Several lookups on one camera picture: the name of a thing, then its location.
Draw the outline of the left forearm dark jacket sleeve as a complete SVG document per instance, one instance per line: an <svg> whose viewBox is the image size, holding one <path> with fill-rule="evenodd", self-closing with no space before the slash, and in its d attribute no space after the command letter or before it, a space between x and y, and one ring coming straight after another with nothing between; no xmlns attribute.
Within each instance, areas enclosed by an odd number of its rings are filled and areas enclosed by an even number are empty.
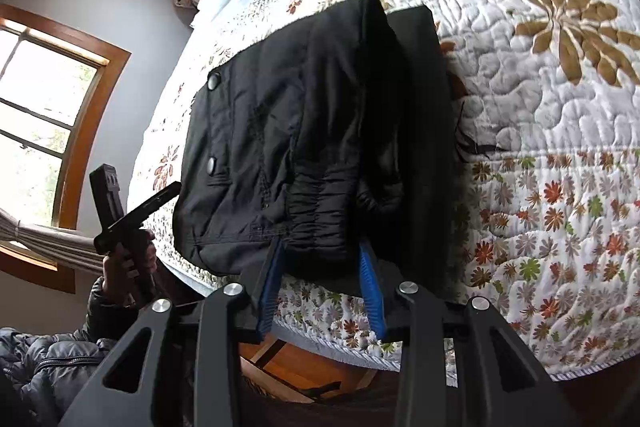
<svg viewBox="0 0 640 427"><path fill-rule="evenodd" d="M134 322L130 295L115 297L96 279L85 323L71 333L36 335L1 329L1 424L56 426L81 388Z"/></svg>

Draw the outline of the person's left hand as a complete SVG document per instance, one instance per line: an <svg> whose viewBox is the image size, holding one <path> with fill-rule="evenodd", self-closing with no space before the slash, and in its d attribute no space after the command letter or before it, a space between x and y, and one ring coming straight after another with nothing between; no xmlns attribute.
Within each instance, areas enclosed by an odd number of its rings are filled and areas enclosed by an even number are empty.
<svg viewBox="0 0 640 427"><path fill-rule="evenodd" d="M145 229L140 230L140 236L142 237L142 245L145 246L142 268L146 274L153 275L157 270L155 236L150 230ZM129 256L130 252L121 243L118 243L114 251L103 258L102 291L104 296L116 305L140 307L140 301L136 297L137 288L134 287L134 282L125 267Z"/></svg>

